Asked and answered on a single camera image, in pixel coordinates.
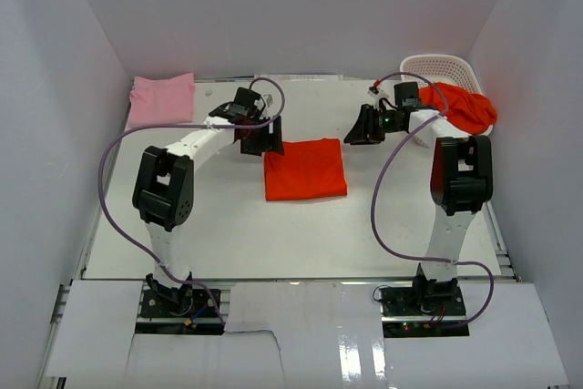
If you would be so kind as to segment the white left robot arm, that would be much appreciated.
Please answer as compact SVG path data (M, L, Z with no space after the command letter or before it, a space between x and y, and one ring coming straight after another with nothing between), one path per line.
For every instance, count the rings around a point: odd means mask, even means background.
M195 173L236 142L245 155L282 155L281 117L267 118L253 103L222 104L186 137L165 148L150 146L142 154L132 204L145 222L157 257L155 271L147 276L148 287L171 314L184 314L192 304L187 284L191 271L179 255L176 239L194 208Z

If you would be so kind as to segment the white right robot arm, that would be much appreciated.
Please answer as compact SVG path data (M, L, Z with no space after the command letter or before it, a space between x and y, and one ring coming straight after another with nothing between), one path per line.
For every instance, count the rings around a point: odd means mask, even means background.
M376 222L377 198L388 167L405 143L429 133L434 145L429 189L435 205L435 220L424 256L398 252L385 243ZM390 133L404 132L382 167L373 188L370 221L373 235L388 253L402 260L416 261L412 286L404 293L407 304L430 315L455 300L459 291L457 268L478 266L493 282L493 273L483 263L459 259L469 225L488 203L494 191L492 146L486 135L471 135L452 125L438 111L419 107L387 109L363 104L343 142L351 146L377 145Z

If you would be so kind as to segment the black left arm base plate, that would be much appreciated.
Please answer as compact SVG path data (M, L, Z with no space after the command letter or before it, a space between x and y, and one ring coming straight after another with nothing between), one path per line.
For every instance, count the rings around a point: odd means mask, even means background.
M202 289L187 291L180 304L164 302L152 290L144 289L140 297L135 332L152 335L223 335L223 324L217 314L220 309L221 290L210 291L217 305L214 305Z

